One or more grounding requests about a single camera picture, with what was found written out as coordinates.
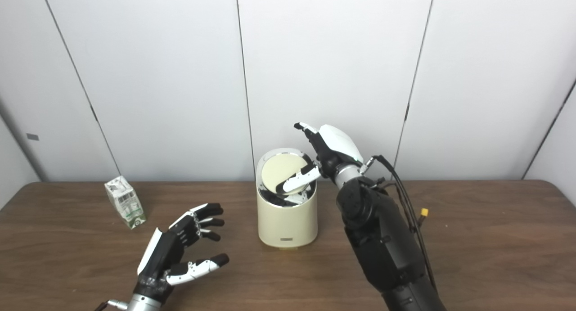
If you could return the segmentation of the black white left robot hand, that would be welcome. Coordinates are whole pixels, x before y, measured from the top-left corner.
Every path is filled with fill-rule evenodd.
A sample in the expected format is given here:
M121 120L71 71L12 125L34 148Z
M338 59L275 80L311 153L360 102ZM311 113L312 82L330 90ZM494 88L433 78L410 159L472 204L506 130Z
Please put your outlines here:
M156 228L136 270L138 277L133 293L164 305L175 286L228 264L229 256L225 253L183 261L185 249L200 239L220 241L221 236L208 227L222 227L225 222L217 217L223 213L220 203L205 203L185 211L166 231Z

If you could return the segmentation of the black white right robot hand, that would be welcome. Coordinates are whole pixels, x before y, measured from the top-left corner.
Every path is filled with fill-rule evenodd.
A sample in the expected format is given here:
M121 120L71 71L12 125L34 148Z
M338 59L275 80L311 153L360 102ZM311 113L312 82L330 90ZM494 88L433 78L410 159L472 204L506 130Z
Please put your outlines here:
M354 141L342 130L328 124L315 129L304 122L297 122L294 128L304 132L316 158L308 159L304 167L280 182L275 188L277 194L288 194L319 178L330 179L342 189L346 182L362 177L360 169L364 159Z

